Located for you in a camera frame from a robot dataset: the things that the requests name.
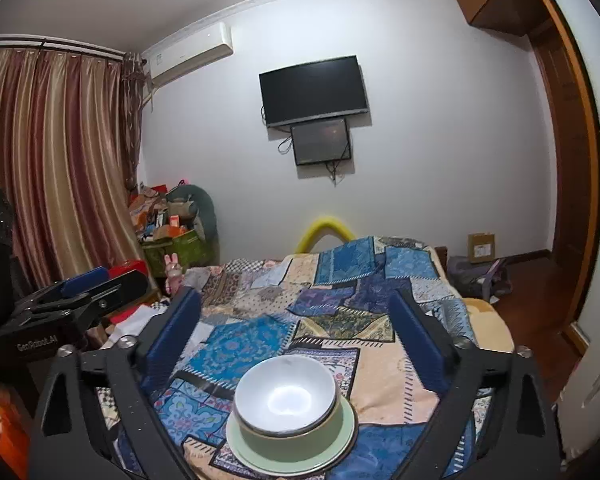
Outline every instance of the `curtain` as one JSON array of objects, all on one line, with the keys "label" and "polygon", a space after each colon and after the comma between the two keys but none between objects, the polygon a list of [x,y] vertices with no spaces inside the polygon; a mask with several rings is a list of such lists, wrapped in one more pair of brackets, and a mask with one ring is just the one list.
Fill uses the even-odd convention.
[{"label": "curtain", "polygon": [[120,148],[122,172],[126,190],[136,189],[136,174],[140,157],[142,98],[146,75],[139,54],[125,54],[120,76]]},{"label": "curtain", "polygon": [[120,71],[0,49],[0,187],[15,211],[14,252],[37,286],[141,258],[123,185]]}]

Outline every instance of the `quilt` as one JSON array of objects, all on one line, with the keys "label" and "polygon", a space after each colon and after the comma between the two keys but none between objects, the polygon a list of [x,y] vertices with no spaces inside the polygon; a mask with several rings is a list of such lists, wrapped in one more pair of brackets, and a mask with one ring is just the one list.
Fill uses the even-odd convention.
[{"label": "quilt", "polygon": [[[423,312],[452,335],[475,342],[466,307],[433,248],[410,238],[367,237],[281,262],[233,260],[209,267],[201,322],[168,387],[154,392],[158,418],[200,478],[268,478],[241,464],[224,428],[235,387],[251,367],[281,354],[322,362],[359,422],[349,454],[315,479],[388,480],[408,457],[438,404],[424,388],[388,316],[394,290],[409,288]],[[473,415],[445,475],[472,459],[490,403],[478,393]],[[106,388],[98,391],[120,462],[142,476]]]}]

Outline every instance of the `blue gripper pad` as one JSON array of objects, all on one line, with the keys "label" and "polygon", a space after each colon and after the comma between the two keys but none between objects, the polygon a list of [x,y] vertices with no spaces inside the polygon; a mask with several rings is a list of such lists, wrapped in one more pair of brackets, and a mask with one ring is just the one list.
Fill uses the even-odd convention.
[{"label": "blue gripper pad", "polygon": [[202,302],[193,288],[183,286],[164,314],[154,316],[139,336],[136,370],[140,387],[152,399],[167,385],[182,349],[200,320]]},{"label": "blue gripper pad", "polygon": [[443,397],[457,359],[451,336],[437,319],[423,313],[407,289],[392,294],[389,318],[423,386]]},{"label": "blue gripper pad", "polygon": [[109,281],[109,271],[104,267],[96,267],[84,274],[69,278],[60,289],[63,298],[72,298],[86,292],[94,286]]}]

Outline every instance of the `air conditioner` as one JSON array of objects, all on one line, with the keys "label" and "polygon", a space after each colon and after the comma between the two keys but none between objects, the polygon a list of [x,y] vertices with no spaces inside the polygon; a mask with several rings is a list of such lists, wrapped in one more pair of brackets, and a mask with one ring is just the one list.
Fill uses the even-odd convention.
[{"label": "air conditioner", "polygon": [[149,60],[151,79],[154,86],[162,86],[233,53],[231,30],[219,22],[153,54]]}]

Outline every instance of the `television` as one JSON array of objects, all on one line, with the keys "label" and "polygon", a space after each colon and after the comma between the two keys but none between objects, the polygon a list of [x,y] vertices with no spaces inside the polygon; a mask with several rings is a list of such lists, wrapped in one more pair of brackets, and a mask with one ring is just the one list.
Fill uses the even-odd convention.
[{"label": "television", "polygon": [[291,127],[296,166],[349,160],[351,145],[344,118],[312,121]]},{"label": "television", "polygon": [[269,127],[369,111],[356,56],[260,74],[260,91]]}]

